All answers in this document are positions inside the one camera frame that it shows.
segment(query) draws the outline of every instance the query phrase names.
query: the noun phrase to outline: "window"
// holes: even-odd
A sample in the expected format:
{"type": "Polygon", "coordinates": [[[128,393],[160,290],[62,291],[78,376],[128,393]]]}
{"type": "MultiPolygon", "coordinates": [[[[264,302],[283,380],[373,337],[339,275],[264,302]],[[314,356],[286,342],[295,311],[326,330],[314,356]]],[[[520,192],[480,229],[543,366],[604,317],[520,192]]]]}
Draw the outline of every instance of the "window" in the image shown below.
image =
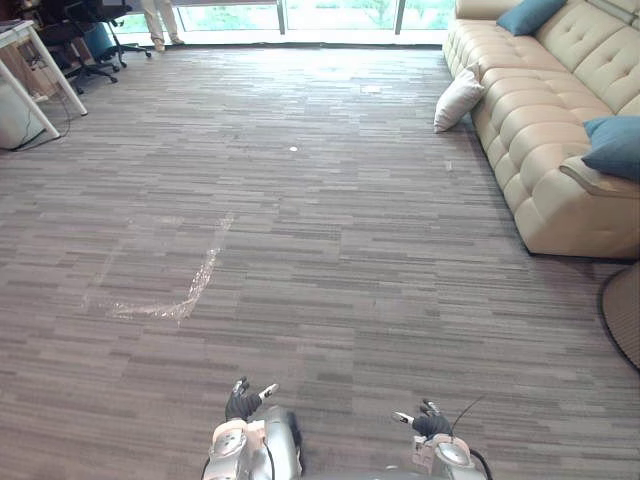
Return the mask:
{"type": "Polygon", "coordinates": [[[392,29],[396,0],[287,0],[290,29],[392,29]]]}
{"type": "Polygon", "coordinates": [[[226,7],[180,7],[185,31],[277,30],[278,14],[273,5],[226,7]]]}
{"type": "Polygon", "coordinates": [[[402,28],[420,30],[446,30],[455,0],[407,0],[402,28]]]}
{"type": "Polygon", "coordinates": [[[118,25],[122,22],[122,26],[115,27],[113,29],[116,34],[118,33],[144,33],[148,32],[147,22],[144,19],[143,14],[127,15],[126,17],[118,19],[118,25]]]}

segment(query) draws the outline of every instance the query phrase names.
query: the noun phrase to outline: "sofa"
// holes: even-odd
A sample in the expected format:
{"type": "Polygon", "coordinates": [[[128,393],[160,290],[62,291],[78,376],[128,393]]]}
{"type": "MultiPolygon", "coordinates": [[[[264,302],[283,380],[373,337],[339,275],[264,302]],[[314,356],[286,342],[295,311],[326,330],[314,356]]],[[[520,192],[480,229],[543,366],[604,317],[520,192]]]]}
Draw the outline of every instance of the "sofa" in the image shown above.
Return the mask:
{"type": "Polygon", "coordinates": [[[640,185],[589,168],[584,122],[640,115],[640,0],[568,0],[532,36],[496,19],[518,0],[457,0],[443,45],[452,75],[478,64],[471,112],[531,253],[640,255],[640,185]]]}

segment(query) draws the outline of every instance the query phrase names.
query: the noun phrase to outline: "white throw pillow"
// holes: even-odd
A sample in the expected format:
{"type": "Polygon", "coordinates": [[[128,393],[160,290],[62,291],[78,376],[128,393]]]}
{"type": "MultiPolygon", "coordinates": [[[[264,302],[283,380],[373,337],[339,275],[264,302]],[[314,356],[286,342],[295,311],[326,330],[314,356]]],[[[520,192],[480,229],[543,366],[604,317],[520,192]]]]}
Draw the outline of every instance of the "white throw pillow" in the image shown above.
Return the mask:
{"type": "Polygon", "coordinates": [[[433,127],[436,133],[450,129],[482,98],[484,87],[478,82],[477,63],[462,70],[440,96],[433,127]]]}

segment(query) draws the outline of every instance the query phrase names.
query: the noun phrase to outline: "person's legs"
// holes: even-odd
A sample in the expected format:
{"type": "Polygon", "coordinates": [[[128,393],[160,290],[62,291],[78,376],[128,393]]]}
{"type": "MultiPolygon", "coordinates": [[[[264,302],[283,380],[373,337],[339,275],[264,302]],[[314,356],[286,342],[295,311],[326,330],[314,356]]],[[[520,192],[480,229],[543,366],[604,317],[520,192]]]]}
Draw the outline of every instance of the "person's legs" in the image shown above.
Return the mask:
{"type": "Polygon", "coordinates": [[[162,15],[162,20],[169,31],[169,38],[171,38],[171,41],[177,44],[184,43],[180,40],[180,37],[178,37],[178,25],[176,24],[176,17],[173,14],[173,5],[171,5],[171,0],[155,0],[155,2],[160,14],[162,15]]]}
{"type": "Polygon", "coordinates": [[[144,19],[147,21],[147,28],[151,34],[151,41],[154,44],[161,42],[164,44],[164,36],[162,35],[162,25],[158,17],[158,9],[154,0],[140,0],[142,10],[144,11],[144,19]]]}

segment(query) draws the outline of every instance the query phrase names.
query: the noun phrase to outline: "pants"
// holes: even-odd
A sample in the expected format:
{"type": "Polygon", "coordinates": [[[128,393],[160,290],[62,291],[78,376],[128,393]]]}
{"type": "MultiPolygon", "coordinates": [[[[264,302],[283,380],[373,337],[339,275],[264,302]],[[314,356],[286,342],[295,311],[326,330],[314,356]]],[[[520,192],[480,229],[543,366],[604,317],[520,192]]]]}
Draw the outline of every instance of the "pants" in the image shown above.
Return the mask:
{"type": "Polygon", "coordinates": [[[140,3],[144,10],[144,18],[147,21],[147,28],[149,28],[152,41],[164,41],[158,12],[162,15],[162,21],[169,31],[169,36],[178,34],[178,25],[176,25],[176,17],[173,15],[171,0],[140,0],[140,3]]]}

